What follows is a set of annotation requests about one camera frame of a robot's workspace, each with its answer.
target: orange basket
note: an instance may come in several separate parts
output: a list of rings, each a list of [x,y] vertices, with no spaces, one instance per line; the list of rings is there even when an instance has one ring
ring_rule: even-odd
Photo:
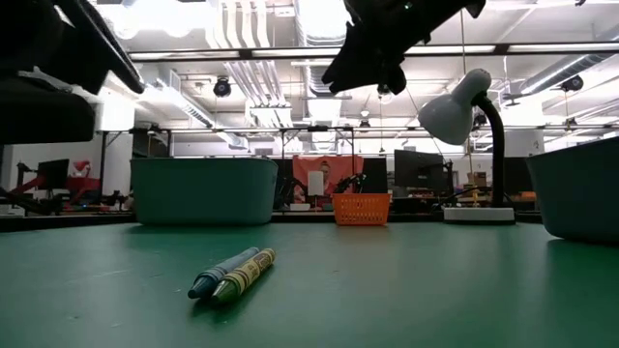
[[[389,193],[335,193],[338,225],[384,225],[389,217]]]

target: workbench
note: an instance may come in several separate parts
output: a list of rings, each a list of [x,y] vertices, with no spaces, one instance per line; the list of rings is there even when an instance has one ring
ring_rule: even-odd
[[[248,247],[240,302],[191,301]],[[540,224],[138,224],[0,234],[0,347],[618,347],[619,248]]]

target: black lamp arm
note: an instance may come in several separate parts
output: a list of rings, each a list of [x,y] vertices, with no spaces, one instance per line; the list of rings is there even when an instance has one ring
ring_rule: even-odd
[[[492,131],[492,208],[503,207],[505,193],[504,163],[505,163],[505,131],[503,120],[498,110],[487,97],[486,92],[473,99],[473,105],[479,106],[487,116]]]

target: red banner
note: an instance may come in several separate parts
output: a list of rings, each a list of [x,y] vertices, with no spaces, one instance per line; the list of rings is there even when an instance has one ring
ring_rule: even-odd
[[[295,156],[292,159],[292,173],[305,186],[308,185],[308,173],[311,171],[323,173],[325,189],[323,197],[330,198],[340,180],[364,171],[364,159],[359,156],[354,157],[354,171],[351,156],[323,156],[319,158]],[[295,190],[295,201],[298,203],[305,202],[305,197],[298,189]]]

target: blue crayon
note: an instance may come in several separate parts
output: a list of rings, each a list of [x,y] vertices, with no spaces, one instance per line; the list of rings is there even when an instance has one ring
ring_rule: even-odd
[[[209,298],[213,295],[217,284],[223,276],[241,266],[259,251],[260,250],[257,247],[250,247],[240,254],[221,262],[219,265],[211,268],[210,270],[204,271],[197,275],[193,281],[192,289],[187,293],[187,296],[189,296],[190,299]]]

